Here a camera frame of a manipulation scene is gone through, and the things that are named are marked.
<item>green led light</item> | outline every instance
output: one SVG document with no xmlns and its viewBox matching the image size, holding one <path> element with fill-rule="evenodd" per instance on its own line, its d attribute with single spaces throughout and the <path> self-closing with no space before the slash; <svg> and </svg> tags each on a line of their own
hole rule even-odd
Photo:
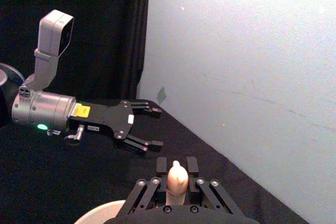
<svg viewBox="0 0 336 224">
<path fill-rule="evenodd" d="M 44 124 L 39 124 L 37 125 L 37 127 L 40 129 L 40 130 L 47 130 L 48 129 L 48 126 L 44 125 Z"/>
</svg>

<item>black curtain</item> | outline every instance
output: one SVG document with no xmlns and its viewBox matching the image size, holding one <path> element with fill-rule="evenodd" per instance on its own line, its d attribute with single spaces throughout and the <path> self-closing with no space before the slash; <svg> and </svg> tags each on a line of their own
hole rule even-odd
<svg viewBox="0 0 336 224">
<path fill-rule="evenodd" d="M 39 20 L 53 9 L 74 16 L 68 49 L 49 92 L 90 98 L 136 96 L 144 62 L 148 0 L 2 0 L 0 62 L 34 72 Z"/>
</svg>

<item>sticker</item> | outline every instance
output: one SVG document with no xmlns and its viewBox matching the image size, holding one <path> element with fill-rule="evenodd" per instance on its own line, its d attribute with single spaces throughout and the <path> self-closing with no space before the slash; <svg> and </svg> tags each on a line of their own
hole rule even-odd
<svg viewBox="0 0 336 224">
<path fill-rule="evenodd" d="M 83 106 L 81 103 L 76 103 L 71 116 L 79 116 L 80 118 L 87 118 L 90 113 L 89 106 Z"/>
<path fill-rule="evenodd" d="M 99 127 L 88 125 L 88 130 L 99 131 Z"/>
<path fill-rule="evenodd" d="M 134 115 L 128 115 L 128 123 L 133 124 L 134 122 Z"/>
</svg>

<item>metal bolt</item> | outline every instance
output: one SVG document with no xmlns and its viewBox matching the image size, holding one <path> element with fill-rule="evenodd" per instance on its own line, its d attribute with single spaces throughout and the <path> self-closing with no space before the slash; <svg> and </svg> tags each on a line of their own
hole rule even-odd
<svg viewBox="0 0 336 224">
<path fill-rule="evenodd" d="M 213 185 L 213 186 L 218 186 L 219 183 L 218 183 L 218 181 L 213 180 L 213 181 L 211 181 L 211 185 Z"/>
<path fill-rule="evenodd" d="M 165 206 L 163 208 L 163 211 L 166 213 L 166 214 L 169 214 L 171 211 L 172 211 L 172 208 L 170 206 Z"/>
<path fill-rule="evenodd" d="M 199 183 L 199 184 L 203 184 L 203 183 L 204 183 L 204 180 L 201 179 L 201 178 L 199 178 L 199 179 L 196 180 L 196 182 Z"/>
<path fill-rule="evenodd" d="M 192 212 L 192 213 L 194 213 L 194 214 L 198 213 L 198 207 L 196 207 L 196 206 L 191 206 L 191 208 L 190 208 L 190 212 Z"/>
<path fill-rule="evenodd" d="M 144 184 L 145 184 L 145 181 L 143 181 L 143 180 L 141 180 L 141 181 L 138 182 L 139 186 L 143 186 Z"/>
</svg>

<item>white camera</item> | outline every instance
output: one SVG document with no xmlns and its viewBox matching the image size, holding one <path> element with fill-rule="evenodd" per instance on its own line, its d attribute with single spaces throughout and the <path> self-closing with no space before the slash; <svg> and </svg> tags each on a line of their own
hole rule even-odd
<svg viewBox="0 0 336 224">
<path fill-rule="evenodd" d="M 59 10 L 48 13 L 39 24 L 37 50 L 59 57 L 70 43 L 73 24 L 73 17 Z"/>
</svg>

